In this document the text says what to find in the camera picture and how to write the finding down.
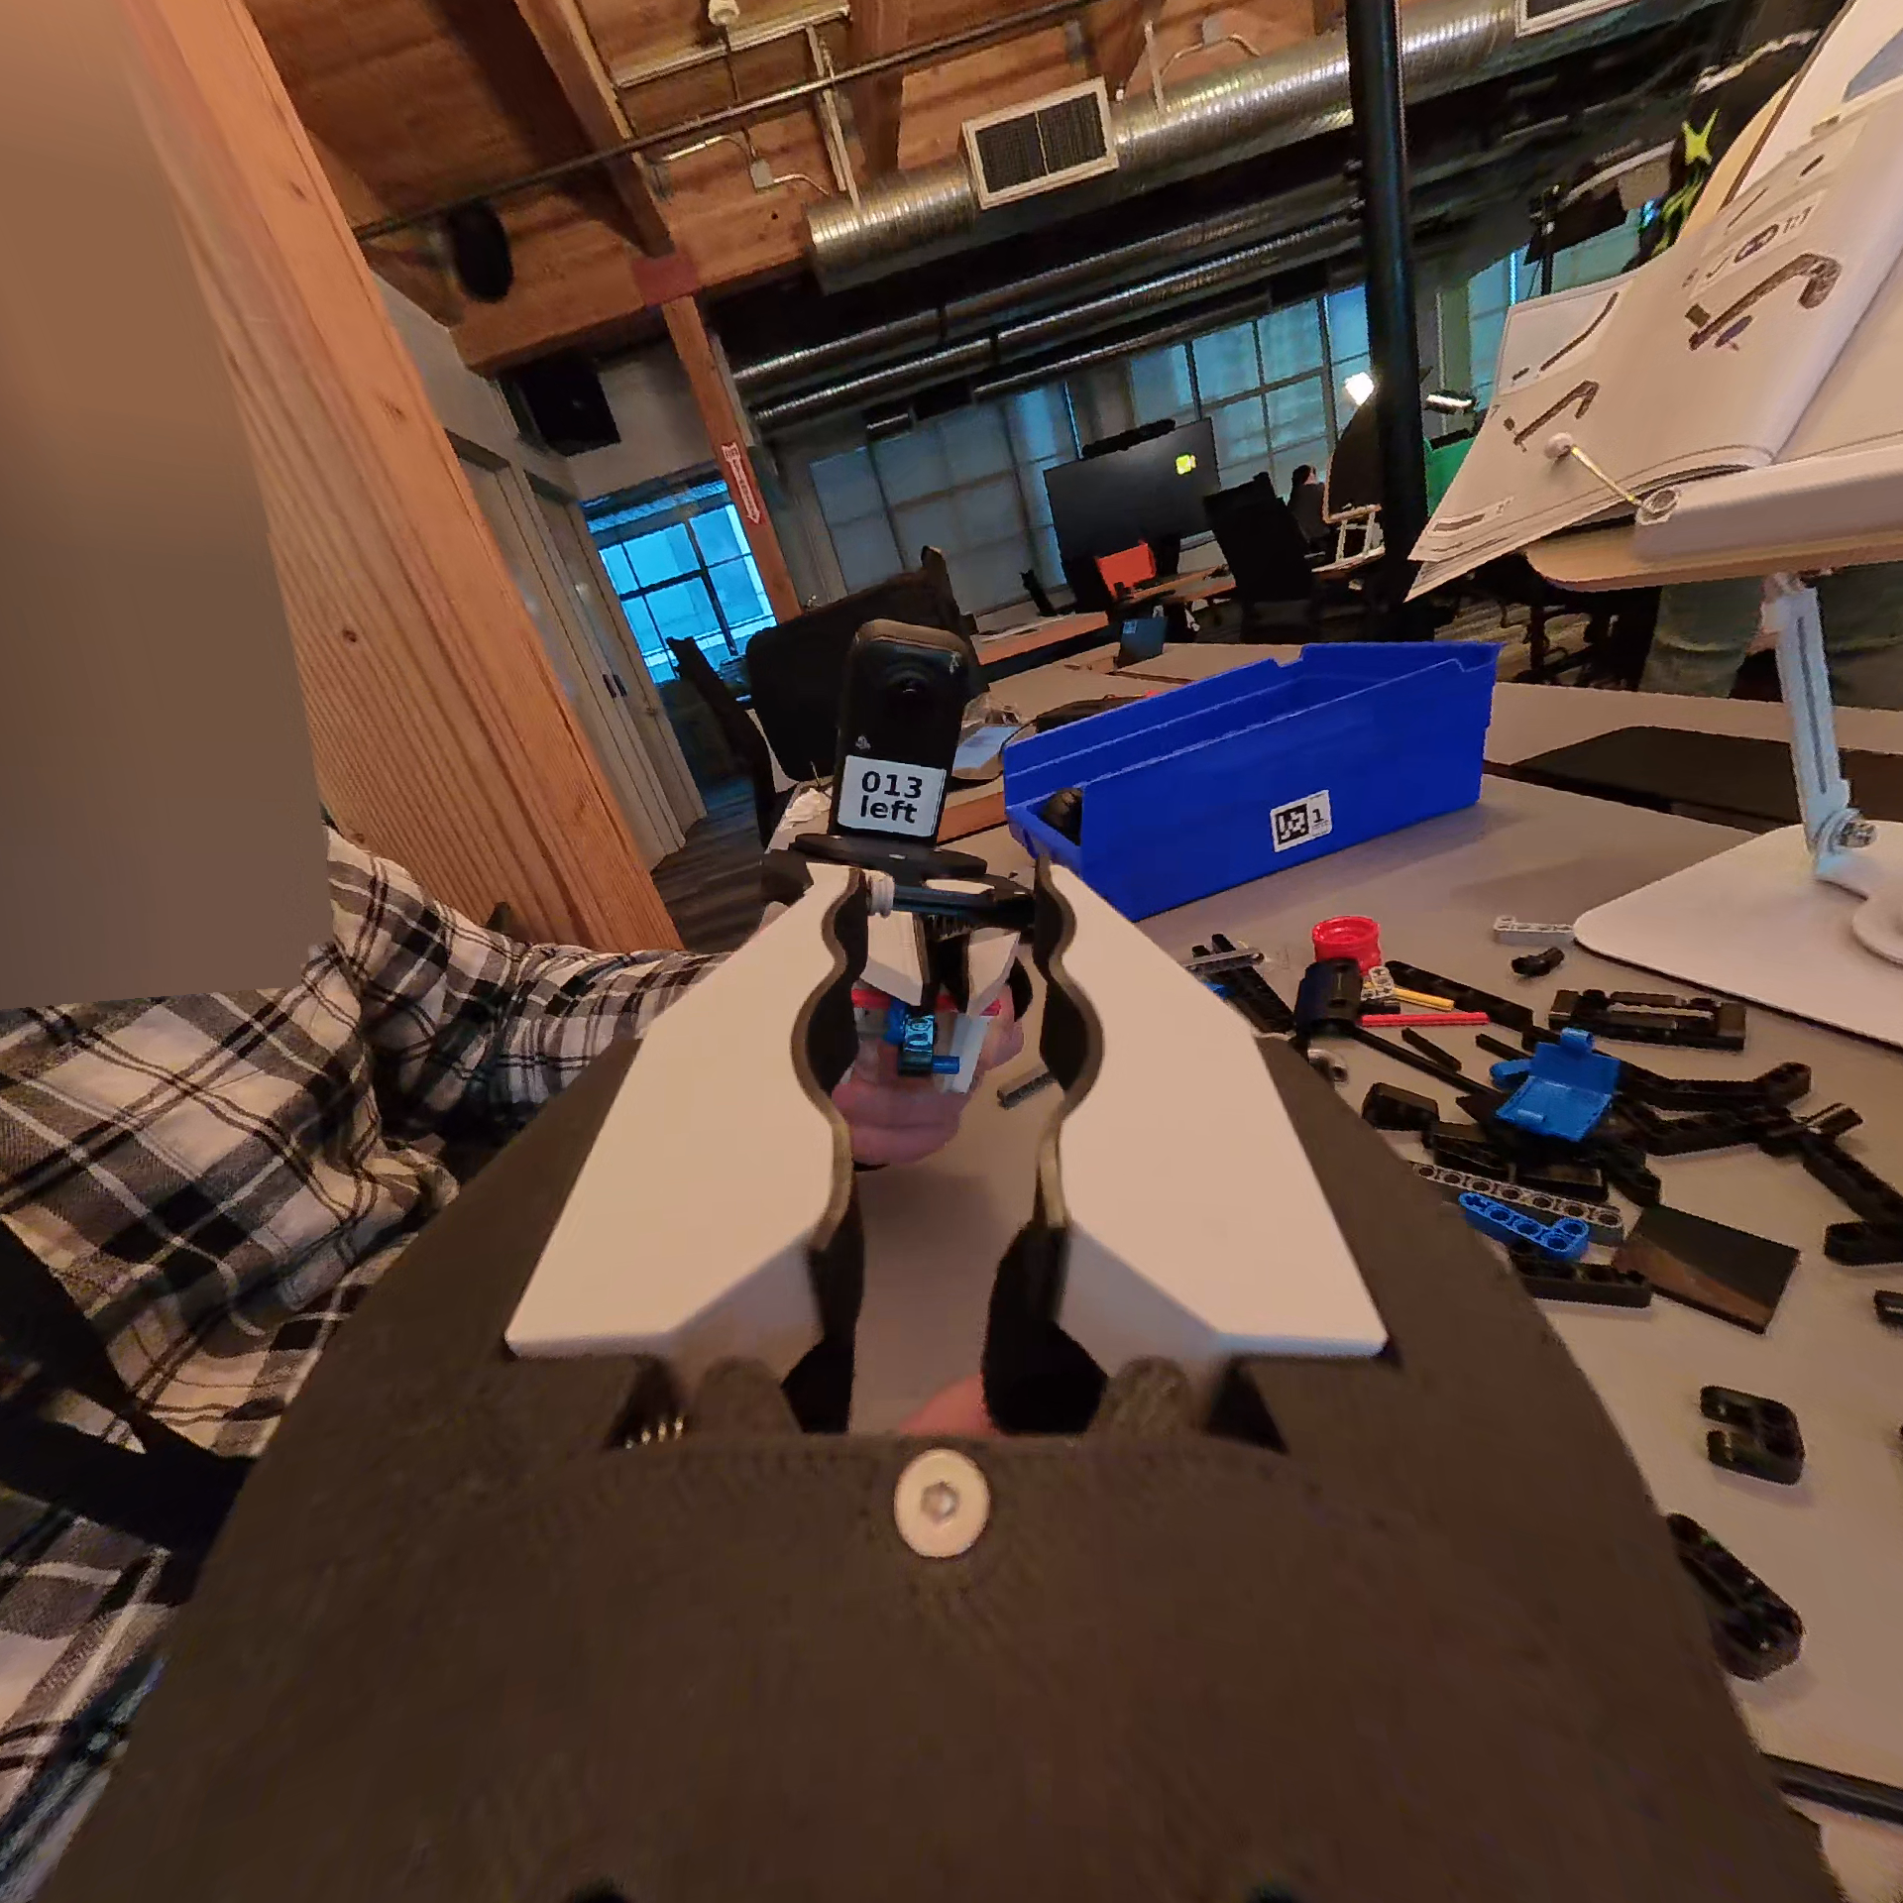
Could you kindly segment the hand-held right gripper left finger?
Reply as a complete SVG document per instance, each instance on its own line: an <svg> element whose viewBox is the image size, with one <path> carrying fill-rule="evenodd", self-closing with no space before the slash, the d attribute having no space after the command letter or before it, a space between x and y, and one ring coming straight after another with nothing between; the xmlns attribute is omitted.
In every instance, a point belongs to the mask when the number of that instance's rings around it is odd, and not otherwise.
<svg viewBox="0 0 1903 1903"><path fill-rule="evenodd" d="M743 1360L801 1434L846 1423L863 1224L836 1083L858 1068L863 947L863 873L814 867L801 897L634 1040L512 1293L512 1360L659 1360L681 1393Z"/></svg>

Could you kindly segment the black round-head pole lamp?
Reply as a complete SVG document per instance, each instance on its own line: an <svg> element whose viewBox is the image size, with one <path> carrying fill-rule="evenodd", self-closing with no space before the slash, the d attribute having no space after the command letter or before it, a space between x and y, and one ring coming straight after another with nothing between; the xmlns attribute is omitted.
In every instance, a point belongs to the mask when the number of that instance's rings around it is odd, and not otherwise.
<svg viewBox="0 0 1903 1903"><path fill-rule="evenodd" d="M1412 115L1393 0L1344 4L1357 220L1364 220L1364 341L1376 341L1376 446L1378 446L1378 604L1420 628L1420 532L1428 532L1428 421L1420 421L1420 248L1412 248Z"/></svg>

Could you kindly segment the black wall speaker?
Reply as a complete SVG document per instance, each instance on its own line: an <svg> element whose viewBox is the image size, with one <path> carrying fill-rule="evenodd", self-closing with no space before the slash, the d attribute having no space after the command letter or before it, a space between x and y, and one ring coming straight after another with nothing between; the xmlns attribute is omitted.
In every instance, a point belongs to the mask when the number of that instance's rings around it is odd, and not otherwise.
<svg viewBox="0 0 1903 1903"><path fill-rule="evenodd" d="M584 348L543 348L543 356L512 363L504 385L508 385L512 421L543 455L602 455L624 436L607 379Z"/></svg>

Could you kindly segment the black monitor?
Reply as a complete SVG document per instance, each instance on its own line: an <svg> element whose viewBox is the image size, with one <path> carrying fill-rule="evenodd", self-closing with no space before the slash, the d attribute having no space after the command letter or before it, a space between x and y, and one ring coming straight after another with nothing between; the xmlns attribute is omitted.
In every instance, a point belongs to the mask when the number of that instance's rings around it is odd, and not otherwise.
<svg viewBox="0 0 1903 1903"><path fill-rule="evenodd" d="M1220 492L1211 419L1043 471L1043 518L1065 558L1202 541L1211 492Z"/></svg>

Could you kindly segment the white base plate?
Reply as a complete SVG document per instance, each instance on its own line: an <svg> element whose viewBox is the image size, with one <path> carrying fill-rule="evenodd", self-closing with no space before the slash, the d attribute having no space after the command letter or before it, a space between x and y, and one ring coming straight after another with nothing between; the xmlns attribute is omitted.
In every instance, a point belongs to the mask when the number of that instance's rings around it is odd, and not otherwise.
<svg viewBox="0 0 1903 1903"><path fill-rule="evenodd" d="M1808 823L1773 823L1587 911L1574 947L1903 1044L1894 879L1894 819L1843 857L1843 879L1815 873Z"/></svg>

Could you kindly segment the grey straight beam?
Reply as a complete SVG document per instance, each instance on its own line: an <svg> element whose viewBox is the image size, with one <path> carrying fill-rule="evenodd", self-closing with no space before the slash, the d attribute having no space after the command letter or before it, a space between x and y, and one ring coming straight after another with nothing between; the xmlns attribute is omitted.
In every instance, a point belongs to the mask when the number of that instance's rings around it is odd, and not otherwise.
<svg viewBox="0 0 1903 1903"><path fill-rule="evenodd" d="M1544 1196L1544 1188L1521 1188L1521 1184L1502 1184L1502 1172L1455 1172L1455 1164L1434 1164L1434 1163L1412 1163L1412 1172L1443 1196L1493 1196L1508 1216L1531 1216L1540 1228L1552 1224L1574 1224L1591 1242L1621 1242L1630 1224L1618 1202L1587 1202L1587 1196Z"/></svg>

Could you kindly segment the blue curved panel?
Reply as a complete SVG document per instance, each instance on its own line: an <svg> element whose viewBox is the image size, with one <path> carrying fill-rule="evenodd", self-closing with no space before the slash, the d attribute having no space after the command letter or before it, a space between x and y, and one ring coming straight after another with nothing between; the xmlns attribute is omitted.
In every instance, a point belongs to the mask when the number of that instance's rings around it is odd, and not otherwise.
<svg viewBox="0 0 1903 1903"><path fill-rule="evenodd" d="M1621 1060L1598 1050L1598 1040L1569 1022L1540 1040L1521 1060L1493 1060L1493 1091L1502 1091L1508 1127L1587 1145L1621 1091Z"/></svg>

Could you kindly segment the instruction booklet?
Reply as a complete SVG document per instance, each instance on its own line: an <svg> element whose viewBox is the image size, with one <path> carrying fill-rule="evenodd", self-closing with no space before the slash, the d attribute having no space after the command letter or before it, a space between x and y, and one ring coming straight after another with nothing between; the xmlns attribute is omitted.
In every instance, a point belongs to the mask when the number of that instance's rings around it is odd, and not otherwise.
<svg viewBox="0 0 1903 1903"><path fill-rule="evenodd" d="M1412 595L1608 525L1657 485L1881 435L1815 421L1815 410L1894 294L1894 31L1894 0L1843 4L1731 143L1700 143L1707 179L1643 269L1508 309L1493 410L1412 545Z"/></svg>

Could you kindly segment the black angled beam assembly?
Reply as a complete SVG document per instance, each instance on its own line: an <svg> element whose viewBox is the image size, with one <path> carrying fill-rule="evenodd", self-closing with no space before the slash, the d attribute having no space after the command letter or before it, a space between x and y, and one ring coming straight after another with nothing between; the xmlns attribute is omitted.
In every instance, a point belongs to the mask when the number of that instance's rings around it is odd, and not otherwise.
<svg viewBox="0 0 1903 1903"><path fill-rule="evenodd" d="M947 984L934 984L925 1001L899 1001L886 984L846 984L846 1006L858 1006L858 1040L898 1050L898 1075L947 1083L960 1068L954 1050L960 1006Z"/></svg>

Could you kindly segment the person's left forearm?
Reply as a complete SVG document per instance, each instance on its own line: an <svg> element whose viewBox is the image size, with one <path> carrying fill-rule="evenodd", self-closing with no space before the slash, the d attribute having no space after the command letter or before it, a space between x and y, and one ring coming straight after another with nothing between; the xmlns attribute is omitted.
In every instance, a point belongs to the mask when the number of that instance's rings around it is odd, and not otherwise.
<svg viewBox="0 0 1903 1903"><path fill-rule="evenodd" d="M719 964L508 941L389 857L337 857L337 947L305 981L323 981L339 1032L305 1140L351 1164L494 1149Z"/></svg>

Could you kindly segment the silver air duct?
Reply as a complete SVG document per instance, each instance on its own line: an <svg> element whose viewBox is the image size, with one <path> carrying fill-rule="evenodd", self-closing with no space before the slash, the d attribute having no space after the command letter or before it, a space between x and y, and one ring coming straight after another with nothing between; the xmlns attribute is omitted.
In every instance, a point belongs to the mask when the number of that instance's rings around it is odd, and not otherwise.
<svg viewBox="0 0 1903 1903"><path fill-rule="evenodd" d="M1350 121L1350 50L1344 50L1344 31L1330 31L1262 61L1226 61L1177 92L1111 97L1125 169L1100 179L1068 179L1051 195L1159 187L1177 172L1262 161L1344 121ZM821 195L801 213L801 248L827 285L846 285L846 277L898 275L899 254L947 254L960 239L992 239L1007 213L1028 213L1028 201L1043 195L981 213L969 169L954 154L954 161L863 179L858 195Z"/></svg>

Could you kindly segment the black cylinder motor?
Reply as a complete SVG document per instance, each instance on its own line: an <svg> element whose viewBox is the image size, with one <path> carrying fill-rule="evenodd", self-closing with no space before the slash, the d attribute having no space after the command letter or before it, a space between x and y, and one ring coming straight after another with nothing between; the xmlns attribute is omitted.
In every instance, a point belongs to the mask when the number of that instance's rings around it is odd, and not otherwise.
<svg viewBox="0 0 1903 1903"><path fill-rule="evenodd" d="M1393 1016L1393 984L1364 984L1364 964L1357 955L1330 955L1293 981L1293 1040L1321 1040L1321 1032L1357 1032L1364 1016Z"/></svg>

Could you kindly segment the blue labelled storage bin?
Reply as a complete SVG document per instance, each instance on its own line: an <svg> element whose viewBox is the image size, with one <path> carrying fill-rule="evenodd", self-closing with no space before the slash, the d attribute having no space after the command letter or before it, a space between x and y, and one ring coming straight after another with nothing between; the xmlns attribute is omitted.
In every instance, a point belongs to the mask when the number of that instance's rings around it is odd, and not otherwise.
<svg viewBox="0 0 1903 1903"><path fill-rule="evenodd" d="M1302 647L1002 754L1007 835L1125 918L1482 806L1502 647Z"/></svg>

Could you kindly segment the black square panel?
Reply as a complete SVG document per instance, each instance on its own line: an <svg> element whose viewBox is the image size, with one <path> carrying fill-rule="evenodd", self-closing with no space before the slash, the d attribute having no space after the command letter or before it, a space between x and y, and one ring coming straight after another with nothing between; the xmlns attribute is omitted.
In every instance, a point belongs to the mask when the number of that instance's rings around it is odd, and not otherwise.
<svg viewBox="0 0 1903 1903"><path fill-rule="evenodd" d="M1731 1317L1747 1333L1773 1329L1799 1256L1808 1256L1799 1242L1700 1224L1677 1202L1643 1202L1630 1232L1618 1242L1618 1273L1634 1273L1654 1293Z"/></svg>

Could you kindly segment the pile of black beam pieces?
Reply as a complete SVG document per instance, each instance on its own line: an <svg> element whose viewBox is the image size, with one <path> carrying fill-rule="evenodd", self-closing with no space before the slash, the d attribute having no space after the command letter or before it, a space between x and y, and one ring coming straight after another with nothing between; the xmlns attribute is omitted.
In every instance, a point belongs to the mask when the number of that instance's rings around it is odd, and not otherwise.
<svg viewBox="0 0 1903 1903"><path fill-rule="evenodd" d="M1508 1273L1521 1293L1544 1293L1544 1302L1608 1302L1608 1315L1654 1302L1634 1273L1618 1273L1618 1242L1591 1242L1574 1265L1540 1265L1508 1250ZM1808 1423L1788 1403L1747 1393L1747 1388L1700 1388L1700 1420L1707 1420L1710 1472L1735 1472L1761 1488L1808 1476ZM1808 1649L1808 1616L1747 1556L1731 1556L1700 1517L1665 1517L1665 1541L1677 1541L1683 1579L1700 1588L1724 1667L1735 1682L1782 1673Z"/></svg>

